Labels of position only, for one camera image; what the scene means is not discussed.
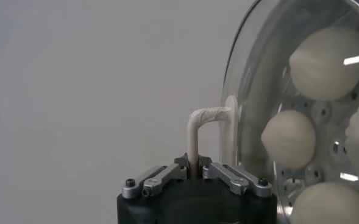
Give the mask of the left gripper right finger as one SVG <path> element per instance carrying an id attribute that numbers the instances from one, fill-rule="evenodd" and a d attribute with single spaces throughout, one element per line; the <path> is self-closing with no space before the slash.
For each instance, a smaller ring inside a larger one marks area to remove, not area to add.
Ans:
<path id="1" fill-rule="evenodd" d="M 265 178 L 258 178 L 241 166 L 221 164 L 200 156 L 199 167 L 203 179 L 218 179 L 235 195 L 244 195 L 247 191 L 261 198 L 272 195 L 272 186 Z"/>

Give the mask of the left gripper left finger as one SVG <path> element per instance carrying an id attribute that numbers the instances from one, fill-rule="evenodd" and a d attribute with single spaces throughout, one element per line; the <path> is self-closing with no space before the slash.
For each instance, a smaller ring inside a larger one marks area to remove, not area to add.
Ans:
<path id="1" fill-rule="evenodd" d="M 128 178 L 122 185 L 121 195 L 125 199 L 153 197 L 163 192 L 172 180 L 186 180 L 190 168 L 187 154 L 175 158 L 169 166 L 154 166 L 138 177 Z"/>

